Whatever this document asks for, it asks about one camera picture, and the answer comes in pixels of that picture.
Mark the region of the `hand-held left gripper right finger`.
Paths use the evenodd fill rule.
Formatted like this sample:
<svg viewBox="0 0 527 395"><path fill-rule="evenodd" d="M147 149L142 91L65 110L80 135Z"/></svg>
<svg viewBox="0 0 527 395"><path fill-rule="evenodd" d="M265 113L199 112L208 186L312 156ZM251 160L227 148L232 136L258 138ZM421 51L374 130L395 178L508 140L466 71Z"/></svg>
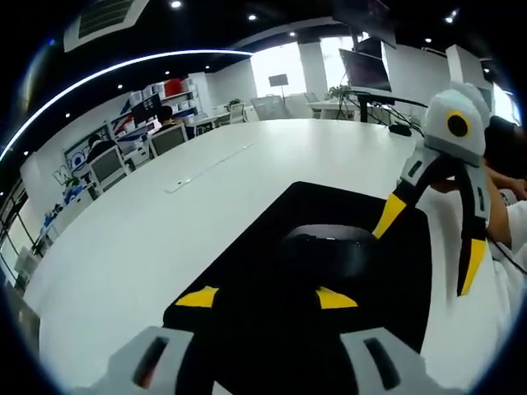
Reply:
<svg viewBox="0 0 527 395"><path fill-rule="evenodd" d="M315 292L316 394L425 393L420 356L426 324L378 295L320 286Z"/></svg>

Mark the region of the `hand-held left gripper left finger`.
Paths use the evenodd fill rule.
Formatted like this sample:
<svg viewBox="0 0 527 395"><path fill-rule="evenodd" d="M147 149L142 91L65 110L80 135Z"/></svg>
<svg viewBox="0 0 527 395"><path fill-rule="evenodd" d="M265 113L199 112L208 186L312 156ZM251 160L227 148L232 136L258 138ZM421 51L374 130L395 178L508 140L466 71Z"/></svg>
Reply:
<svg viewBox="0 0 527 395"><path fill-rule="evenodd" d="M108 394L196 394L212 392L211 379L199 369L203 347L197 331L148 327L109 359Z"/></svg>

